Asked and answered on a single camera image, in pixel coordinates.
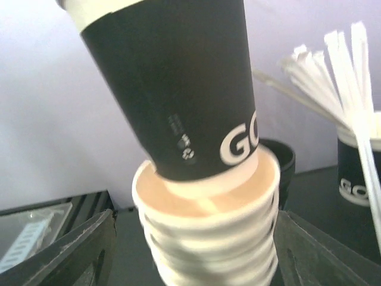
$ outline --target bundle of straws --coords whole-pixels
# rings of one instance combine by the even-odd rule
[[[370,145],[370,137],[377,136],[377,126],[371,95],[367,34],[362,22],[352,24],[351,40],[352,58],[344,32],[333,31],[324,37],[335,81],[327,68],[324,51],[311,52],[301,45],[281,61],[282,70],[302,94],[259,70],[253,69],[253,75],[354,133],[381,253],[381,187]]]

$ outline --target stack of cups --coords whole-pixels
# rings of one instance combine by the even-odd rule
[[[133,199],[166,285],[270,285],[280,172],[269,150],[257,152],[257,170],[241,186],[197,199],[171,192],[150,161],[138,169]]]
[[[258,146],[243,0],[60,0],[150,161],[133,182],[163,281],[269,285],[279,165]]]

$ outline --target table surface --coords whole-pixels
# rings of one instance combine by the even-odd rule
[[[381,264],[370,209],[351,204],[340,196],[336,167],[296,175],[289,188],[286,209]],[[117,249],[108,285],[163,286],[146,245],[137,211],[119,212],[116,226]],[[283,286],[279,270],[271,286]]]

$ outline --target white wall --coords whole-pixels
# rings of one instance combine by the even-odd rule
[[[246,0],[251,61],[284,79],[277,61],[363,20],[375,94],[381,94],[381,2]],[[0,0],[0,209],[108,189],[131,202],[145,158],[82,44],[54,0]],[[336,161],[335,128],[255,82],[260,136],[289,143],[298,170]]]

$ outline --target stacked white cup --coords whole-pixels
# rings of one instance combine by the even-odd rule
[[[268,286],[277,268],[273,228],[279,165],[258,147],[258,167],[241,186],[204,198],[171,192],[150,161],[136,172],[133,199],[167,286]]]

